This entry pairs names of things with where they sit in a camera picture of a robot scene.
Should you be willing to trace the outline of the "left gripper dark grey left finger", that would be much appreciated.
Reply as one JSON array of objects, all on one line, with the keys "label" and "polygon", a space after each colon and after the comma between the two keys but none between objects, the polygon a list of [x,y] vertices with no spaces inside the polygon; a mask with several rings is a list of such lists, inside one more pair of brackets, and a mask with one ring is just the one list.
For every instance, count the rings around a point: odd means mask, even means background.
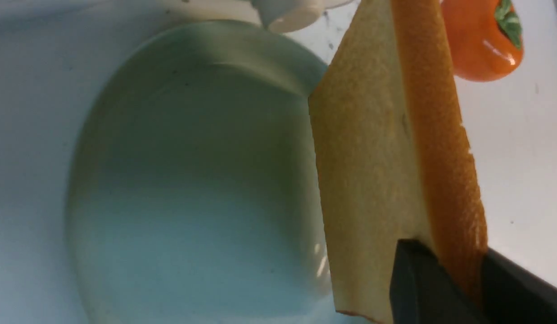
[{"label": "left gripper dark grey left finger", "polygon": [[398,240],[389,298],[396,324],[488,323],[418,240]]}]

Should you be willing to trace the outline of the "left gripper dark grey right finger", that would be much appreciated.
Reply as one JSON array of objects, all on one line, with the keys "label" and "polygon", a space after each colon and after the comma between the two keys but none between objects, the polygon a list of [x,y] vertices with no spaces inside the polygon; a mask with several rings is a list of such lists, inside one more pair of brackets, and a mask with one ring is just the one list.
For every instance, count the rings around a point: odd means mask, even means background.
[{"label": "left gripper dark grey right finger", "polygon": [[557,288],[489,249],[481,267],[484,314],[491,324],[557,324]]}]

